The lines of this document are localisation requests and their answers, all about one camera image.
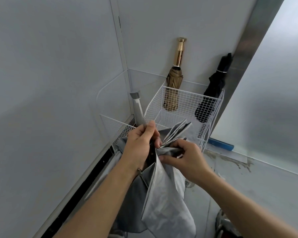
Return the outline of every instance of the person's right arm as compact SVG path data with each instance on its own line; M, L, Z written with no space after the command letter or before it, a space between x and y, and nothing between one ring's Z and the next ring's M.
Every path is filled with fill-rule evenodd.
M188 180L208 192L243 237L298 238L298 231L218 177L196 144L178 139L173 147L183 148L184 156L180 159L160 156L161 162L174 166Z

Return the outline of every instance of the brown stain on floor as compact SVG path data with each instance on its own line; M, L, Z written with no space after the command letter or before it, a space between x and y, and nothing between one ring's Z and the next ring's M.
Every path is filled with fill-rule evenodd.
M244 168L247 168L247 170L251 173L250 166L253 163L250 161L250 159L248 157L247 157L247 164L245 164L243 162L240 162L240 161L237 161L237 160L233 160L233 159L231 159L229 157L223 156L221 154L214 153L214 152L209 151L209 150L204 150L204 153L207 156L209 156L211 159L221 158L224 161L232 162L232 163L236 164L239 169L241 169L241 166L244 167Z

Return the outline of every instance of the person's left arm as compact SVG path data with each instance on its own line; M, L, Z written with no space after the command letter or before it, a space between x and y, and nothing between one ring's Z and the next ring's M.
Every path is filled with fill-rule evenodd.
M137 175L137 169L143 169L150 139L155 140L158 148L161 145L159 136L154 121L150 121L146 129L141 125L131 130L117 165L55 238L106 238L128 188Z

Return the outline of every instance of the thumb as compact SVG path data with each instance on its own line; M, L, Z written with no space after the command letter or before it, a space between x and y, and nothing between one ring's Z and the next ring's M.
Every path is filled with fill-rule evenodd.
M181 159L177 159L175 157L169 155L160 155L159 160L163 164L170 164L171 166L179 169L181 167Z
M151 120L148 124L147 124L147 128L144 131L142 137L146 140L146 141L150 141L151 137L153 136L153 133L156 129L156 123Z

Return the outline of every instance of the person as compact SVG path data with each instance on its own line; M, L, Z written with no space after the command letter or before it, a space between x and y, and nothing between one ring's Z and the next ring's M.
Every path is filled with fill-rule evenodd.
M129 132L117 165L55 238L108 236L127 190L137 175L137 169L144 166L151 139L156 148L162 144L154 121L150 121L146 129L141 125ZM161 162L174 166L189 181L208 192L243 237L298 238L298 231L218 177L196 144L178 139L172 146L183 148L183 157L161 156Z

